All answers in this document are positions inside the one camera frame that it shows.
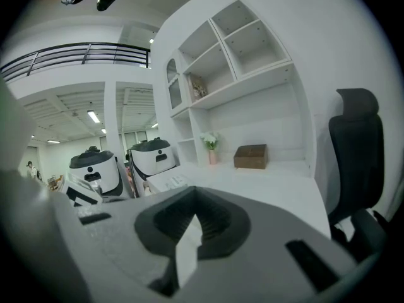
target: person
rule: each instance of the person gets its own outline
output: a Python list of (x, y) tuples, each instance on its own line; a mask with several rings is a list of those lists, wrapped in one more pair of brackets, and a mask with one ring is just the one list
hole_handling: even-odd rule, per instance
[(42, 180), (41, 178), (40, 178), (40, 172), (39, 172), (39, 170), (37, 170), (37, 168), (35, 167), (35, 166), (33, 166), (32, 165), (32, 162), (31, 161), (29, 161), (28, 162), (28, 168), (29, 168), (29, 172), (30, 172), (30, 174), (31, 174), (31, 178), (32, 179), (38, 179), (38, 180)]
[(32, 179), (36, 179), (37, 178), (37, 174), (38, 174), (38, 170), (35, 166), (32, 165), (32, 162), (29, 161), (28, 162), (28, 168), (30, 169), (30, 173), (31, 173), (31, 178)]

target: flower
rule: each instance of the flower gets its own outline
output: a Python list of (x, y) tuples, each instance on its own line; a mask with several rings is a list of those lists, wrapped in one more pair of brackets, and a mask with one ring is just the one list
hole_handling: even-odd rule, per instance
[(210, 150), (214, 150), (217, 147), (218, 143), (218, 134), (217, 133), (201, 133), (201, 139), (205, 143), (205, 145)]

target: pink vase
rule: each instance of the pink vase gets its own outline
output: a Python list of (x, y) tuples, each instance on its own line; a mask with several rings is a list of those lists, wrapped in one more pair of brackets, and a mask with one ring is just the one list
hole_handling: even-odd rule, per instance
[(209, 149), (209, 163), (210, 163), (210, 165), (216, 165), (217, 164), (216, 152), (214, 150), (211, 150), (211, 149)]

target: railing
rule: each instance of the railing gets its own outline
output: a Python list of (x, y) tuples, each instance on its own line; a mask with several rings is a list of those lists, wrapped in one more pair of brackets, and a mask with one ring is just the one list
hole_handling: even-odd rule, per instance
[(113, 62), (143, 64), (149, 68), (150, 49), (115, 43), (75, 43), (37, 50), (21, 56), (0, 68), (5, 81), (19, 76), (29, 76), (49, 66), (66, 63), (91, 64)]

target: desk surface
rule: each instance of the desk surface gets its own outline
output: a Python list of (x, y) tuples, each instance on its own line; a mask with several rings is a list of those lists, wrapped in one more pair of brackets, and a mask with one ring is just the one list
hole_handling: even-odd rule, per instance
[[(274, 165), (284, 167), (280, 162)], [(210, 187), (275, 205), (331, 238), (323, 199), (311, 177), (294, 175), (285, 169), (235, 169), (229, 164), (201, 168), (187, 163), (147, 178), (150, 189), (155, 193), (164, 192), (168, 190), (169, 179), (178, 175), (183, 175), (194, 186)]]

